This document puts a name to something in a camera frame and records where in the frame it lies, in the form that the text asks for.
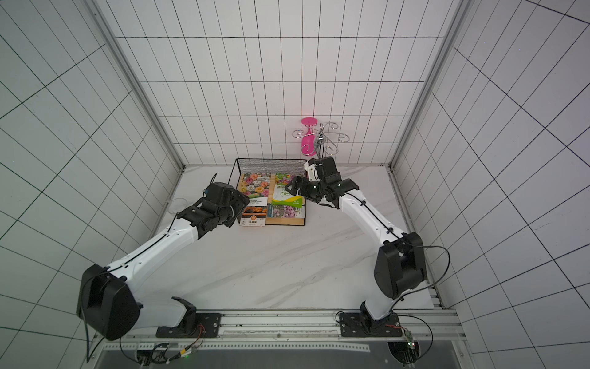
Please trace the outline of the orange flower seed bag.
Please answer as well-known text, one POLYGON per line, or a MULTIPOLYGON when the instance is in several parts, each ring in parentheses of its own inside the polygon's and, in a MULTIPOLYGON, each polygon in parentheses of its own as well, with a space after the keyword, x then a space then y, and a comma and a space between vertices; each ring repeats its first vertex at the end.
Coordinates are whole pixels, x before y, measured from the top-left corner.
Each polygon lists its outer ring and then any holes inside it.
POLYGON ((242 227, 264 227, 267 223, 267 206, 247 206, 241 213, 242 227))

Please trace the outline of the black wire wooden shelf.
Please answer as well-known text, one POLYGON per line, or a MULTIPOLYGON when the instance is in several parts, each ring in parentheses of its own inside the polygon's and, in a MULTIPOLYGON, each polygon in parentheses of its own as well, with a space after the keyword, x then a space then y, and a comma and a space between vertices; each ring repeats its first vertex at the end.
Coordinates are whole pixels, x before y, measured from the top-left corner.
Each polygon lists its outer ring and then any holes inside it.
POLYGON ((279 226, 305 226, 306 224, 306 201, 304 200, 305 218, 304 219, 277 219, 270 218, 269 206, 271 205, 271 196, 273 195, 274 177, 276 173, 287 173, 293 175, 305 175, 304 160, 302 159, 263 159, 263 158, 237 158, 234 161, 230 173, 229 182, 238 190, 238 181, 244 172, 266 172, 273 174, 273 182, 270 189, 270 197, 267 205, 267 223, 269 225, 279 226))

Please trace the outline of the purple flower seed bag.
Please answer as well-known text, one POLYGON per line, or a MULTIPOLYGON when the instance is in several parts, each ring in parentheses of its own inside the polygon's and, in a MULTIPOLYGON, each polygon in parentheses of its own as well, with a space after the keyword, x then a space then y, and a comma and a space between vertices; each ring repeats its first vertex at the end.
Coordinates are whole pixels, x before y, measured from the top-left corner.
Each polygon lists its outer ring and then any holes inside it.
POLYGON ((277 218, 277 219, 304 219, 305 218, 305 208, 304 206, 293 207, 289 205, 283 204, 271 204, 269 206, 270 218, 277 218))

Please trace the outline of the mixed flower seed bag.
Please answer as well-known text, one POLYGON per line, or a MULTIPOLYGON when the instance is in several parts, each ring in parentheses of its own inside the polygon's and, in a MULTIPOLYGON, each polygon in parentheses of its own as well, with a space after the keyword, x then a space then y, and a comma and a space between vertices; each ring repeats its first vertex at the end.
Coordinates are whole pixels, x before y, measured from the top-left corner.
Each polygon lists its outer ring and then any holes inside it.
POLYGON ((238 190, 246 195, 251 206, 267 206, 273 174, 266 172, 244 172, 238 181, 238 190))

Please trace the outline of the green zinnia seed bag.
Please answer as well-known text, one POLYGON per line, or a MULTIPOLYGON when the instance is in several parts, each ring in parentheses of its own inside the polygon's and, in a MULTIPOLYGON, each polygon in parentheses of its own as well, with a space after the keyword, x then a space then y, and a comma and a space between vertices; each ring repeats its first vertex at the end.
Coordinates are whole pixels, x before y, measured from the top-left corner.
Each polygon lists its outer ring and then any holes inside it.
POLYGON ((296 177, 293 174, 276 173, 274 177, 273 195, 271 196, 271 204, 279 206, 290 206, 293 208, 302 208, 304 205, 304 198, 300 195, 292 195, 286 190, 286 187, 296 177))

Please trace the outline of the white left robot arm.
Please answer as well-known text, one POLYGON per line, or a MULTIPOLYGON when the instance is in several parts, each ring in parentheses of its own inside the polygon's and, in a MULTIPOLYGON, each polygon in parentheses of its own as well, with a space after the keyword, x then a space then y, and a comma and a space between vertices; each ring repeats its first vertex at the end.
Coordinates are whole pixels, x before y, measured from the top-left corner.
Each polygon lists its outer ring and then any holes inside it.
POLYGON ((87 268, 81 278, 77 314, 85 325, 109 341, 142 328, 161 337, 198 333, 196 307, 181 297, 165 304, 146 304, 138 292, 166 261, 223 225, 231 227, 250 202, 247 195, 223 182, 212 182, 194 204, 178 212, 162 232, 107 266, 87 268))

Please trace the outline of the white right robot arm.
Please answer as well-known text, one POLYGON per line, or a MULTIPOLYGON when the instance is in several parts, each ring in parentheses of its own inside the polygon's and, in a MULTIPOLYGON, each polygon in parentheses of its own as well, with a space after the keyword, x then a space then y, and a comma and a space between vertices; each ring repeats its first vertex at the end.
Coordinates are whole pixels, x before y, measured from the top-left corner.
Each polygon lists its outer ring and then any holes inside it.
POLYGON ((423 242, 418 234, 407 234, 378 212, 350 179, 328 183, 297 176, 286 187, 320 204, 323 200, 340 210, 370 238, 375 249, 373 278, 379 291, 360 306, 364 325, 370 327, 389 318, 394 304, 412 293, 427 279, 423 242))

